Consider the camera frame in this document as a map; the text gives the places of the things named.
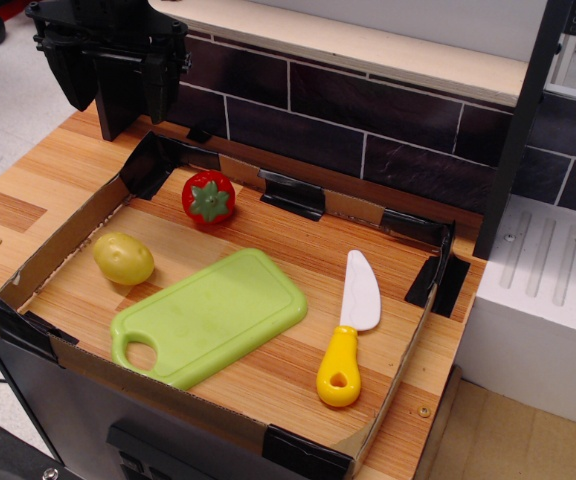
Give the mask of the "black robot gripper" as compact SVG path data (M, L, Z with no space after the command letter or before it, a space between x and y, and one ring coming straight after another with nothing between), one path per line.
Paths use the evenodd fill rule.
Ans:
M140 66L152 123L167 119L181 72L189 70L185 23L148 1L33 1L26 15L37 50L74 108L86 110L97 94L93 61L117 60Z

